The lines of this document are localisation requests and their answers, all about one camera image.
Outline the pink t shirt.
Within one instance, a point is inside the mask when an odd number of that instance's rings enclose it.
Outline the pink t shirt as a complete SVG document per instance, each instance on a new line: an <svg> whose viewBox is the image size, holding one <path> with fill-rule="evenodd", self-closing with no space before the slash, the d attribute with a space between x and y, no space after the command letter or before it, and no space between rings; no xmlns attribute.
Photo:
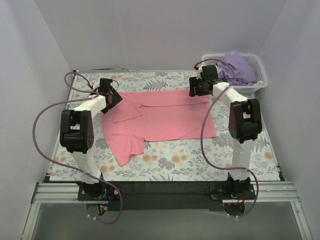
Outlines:
<svg viewBox="0 0 320 240"><path fill-rule="evenodd" d="M188 90L122 92L122 101L103 114L105 142L120 166L144 153L145 142L216 137L208 96Z"/></svg>

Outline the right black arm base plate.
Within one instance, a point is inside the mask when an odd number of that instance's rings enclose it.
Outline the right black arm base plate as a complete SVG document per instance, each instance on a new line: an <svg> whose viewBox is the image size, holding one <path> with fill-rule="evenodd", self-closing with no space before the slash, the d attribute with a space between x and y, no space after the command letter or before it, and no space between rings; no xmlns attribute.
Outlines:
<svg viewBox="0 0 320 240"><path fill-rule="evenodd" d="M250 184L248 189L235 189L227 186L225 182L213 182L208 187L208 195L212 200L254 200L256 197L253 185Z"/></svg>

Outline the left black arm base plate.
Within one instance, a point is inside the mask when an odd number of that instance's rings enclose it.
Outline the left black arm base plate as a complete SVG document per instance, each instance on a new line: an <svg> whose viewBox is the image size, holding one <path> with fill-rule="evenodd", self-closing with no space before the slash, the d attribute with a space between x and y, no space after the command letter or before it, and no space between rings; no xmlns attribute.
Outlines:
<svg viewBox="0 0 320 240"><path fill-rule="evenodd" d="M79 186L77 195L78 201L108 201L120 200L119 193L122 192L122 187L117 186L117 190L105 183L87 184L82 183Z"/></svg>

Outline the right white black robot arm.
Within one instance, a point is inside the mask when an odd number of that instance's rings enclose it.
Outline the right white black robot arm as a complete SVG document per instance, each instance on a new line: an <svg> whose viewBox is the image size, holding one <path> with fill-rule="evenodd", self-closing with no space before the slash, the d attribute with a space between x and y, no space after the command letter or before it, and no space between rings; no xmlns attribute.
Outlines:
<svg viewBox="0 0 320 240"><path fill-rule="evenodd" d="M209 188L214 199L222 196L238 197L251 191L251 151L254 141L262 132L259 101L248 99L233 89L227 80L220 79L216 65L196 63L197 75L189 78L189 96L215 96L229 109L228 130L233 138L232 165L226 167L227 179Z"/></svg>

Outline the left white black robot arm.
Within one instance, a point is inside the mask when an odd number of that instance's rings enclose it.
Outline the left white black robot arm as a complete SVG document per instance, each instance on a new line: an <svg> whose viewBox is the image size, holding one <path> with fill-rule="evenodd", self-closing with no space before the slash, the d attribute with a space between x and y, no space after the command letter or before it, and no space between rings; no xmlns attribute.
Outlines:
<svg viewBox="0 0 320 240"><path fill-rule="evenodd" d="M78 168L84 171L79 184L84 193L97 200L103 199L107 190L102 182L87 175L102 178L92 150L95 141L93 119L99 113L106 114L123 100L114 88L114 82L101 78L99 84L93 87L98 97L86 100L74 109L63 110L60 119L60 144L71 153Z"/></svg>

